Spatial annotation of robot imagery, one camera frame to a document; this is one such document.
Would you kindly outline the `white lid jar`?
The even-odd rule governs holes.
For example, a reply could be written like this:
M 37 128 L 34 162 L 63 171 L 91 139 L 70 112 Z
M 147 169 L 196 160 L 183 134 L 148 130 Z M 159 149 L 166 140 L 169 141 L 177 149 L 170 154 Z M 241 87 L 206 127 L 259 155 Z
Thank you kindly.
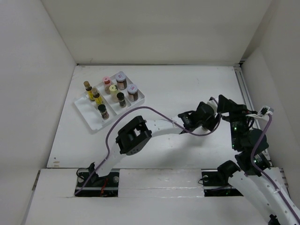
M 135 84 L 130 84 L 127 86 L 128 99 L 132 102 L 138 100 L 138 87 Z
M 124 90 L 127 88 L 127 76 L 124 72 L 120 71 L 115 75 L 115 80 L 119 90 Z

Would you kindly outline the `cream cap sauce bottle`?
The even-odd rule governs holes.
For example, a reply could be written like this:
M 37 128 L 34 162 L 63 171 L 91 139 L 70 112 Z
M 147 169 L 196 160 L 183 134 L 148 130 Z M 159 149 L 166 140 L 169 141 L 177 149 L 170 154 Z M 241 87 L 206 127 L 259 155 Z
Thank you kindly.
M 118 86 L 115 84 L 112 84 L 112 85 L 110 85 L 109 90 L 110 90 L 110 95 L 111 95 L 112 101 L 118 102 L 119 101 L 117 98 L 117 94 L 119 93 Z

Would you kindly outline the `black cap spice jar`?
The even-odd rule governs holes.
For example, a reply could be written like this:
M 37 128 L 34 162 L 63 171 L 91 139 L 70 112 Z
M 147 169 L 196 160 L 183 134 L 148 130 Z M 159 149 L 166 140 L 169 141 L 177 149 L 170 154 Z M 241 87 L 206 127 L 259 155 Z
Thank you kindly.
M 100 104 L 97 108 L 98 108 L 98 110 L 99 110 L 99 112 L 100 112 L 100 114 L 101 114 L 101 116 L 104 120 L 109 118 L 109 113 L 108 113 L 108 111 L 106 109 L 106 106 L 104 104 Z

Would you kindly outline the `pink cap spice bottle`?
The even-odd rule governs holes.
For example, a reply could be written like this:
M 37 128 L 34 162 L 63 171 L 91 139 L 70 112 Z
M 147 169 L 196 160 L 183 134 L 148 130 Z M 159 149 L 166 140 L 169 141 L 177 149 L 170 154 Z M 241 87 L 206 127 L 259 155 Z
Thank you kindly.
M 106 94 L 110 95 L 110 86 L 112 85 L 112 81 L 110 77 L 106 76 L 102 79 Z

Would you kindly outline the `yellow label bottle gold cap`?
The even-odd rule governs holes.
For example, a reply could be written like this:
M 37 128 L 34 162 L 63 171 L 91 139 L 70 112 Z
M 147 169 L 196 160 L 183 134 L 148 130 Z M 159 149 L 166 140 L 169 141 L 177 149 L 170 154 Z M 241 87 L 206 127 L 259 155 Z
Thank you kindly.
M 83 82 L 85 90 L 87 91 L 87 94 L 89 95 L 89 99 L 91 101 L 95 101 L 94 97 L 93 97 L 93 93 L 92 93 L 92 86 L 90 85 L 90 83 L 88 81 L 84 81 Z

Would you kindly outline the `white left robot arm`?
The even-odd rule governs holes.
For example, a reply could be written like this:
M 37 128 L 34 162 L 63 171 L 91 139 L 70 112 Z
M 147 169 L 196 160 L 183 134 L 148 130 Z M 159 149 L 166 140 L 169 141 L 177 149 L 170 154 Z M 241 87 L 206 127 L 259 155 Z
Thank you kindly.
M 149 106 L 140 106 L 129 110 L 117 122 L 138 109 L 149 109 L 163 119 L 145 120 L 142 116 L 134 117 L 118 131 L 112 147 L 108 145 L 108 138 L 112 132 L 110 129 L 105 138 L 107 155 L 102 161 L 94 162 L 89 166 L 89 182 L 94 186 L 101 185 L 105 176 L 116 164 L 124 157 L 140 152 L 151 138 L 169 134 L 191 134 L 198 137 L 212 134 L 218 128 L 221 120 L 221 115 L 217 113 L 217 107 L 217 100 L 211 97 L 207 103 L 200 102 L 195 111 L 183 112 L 173 118 L 168 118 Z

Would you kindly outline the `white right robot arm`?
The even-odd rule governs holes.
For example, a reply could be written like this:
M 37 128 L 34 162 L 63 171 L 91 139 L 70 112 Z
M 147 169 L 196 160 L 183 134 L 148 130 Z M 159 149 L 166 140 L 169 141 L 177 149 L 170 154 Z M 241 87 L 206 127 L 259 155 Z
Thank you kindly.
M 228 160 L 217 168 L 217 180 L 237 189 L 269 225 L 298 225 L 300 210 L 278 182 L 274 168 L 263 154 L 269 145 L 266 132 L 273 109 L 264 106 L 250 111 L 223 95 L 218 97 L 217 113 L 230 123 L 232 149 L 236 162 Z

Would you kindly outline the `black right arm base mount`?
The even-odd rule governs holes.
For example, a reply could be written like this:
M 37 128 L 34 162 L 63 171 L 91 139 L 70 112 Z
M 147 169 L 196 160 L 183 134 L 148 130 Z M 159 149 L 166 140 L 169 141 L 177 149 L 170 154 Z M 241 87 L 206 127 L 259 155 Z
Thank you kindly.
M 198 184 L 202 185 L 205 197 L 243 196 L 237 188 L 228 183 L 233 174 L 240 171 L 235 162 L 228 160 L 216 170 L 202 170 Z

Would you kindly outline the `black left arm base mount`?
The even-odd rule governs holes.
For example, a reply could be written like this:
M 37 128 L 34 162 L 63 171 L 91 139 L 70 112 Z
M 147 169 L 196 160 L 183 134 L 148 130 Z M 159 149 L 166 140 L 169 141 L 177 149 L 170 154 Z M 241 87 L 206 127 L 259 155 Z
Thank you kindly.
M 88 179 L 93 170 L 94 163 L 88 168 L 79 168 L 76 171 L 77 183 L 74 195 L 76 197 L 118 197 L 120 170 L 112 169 L 104 177 L 99 177 L 95 173 Z

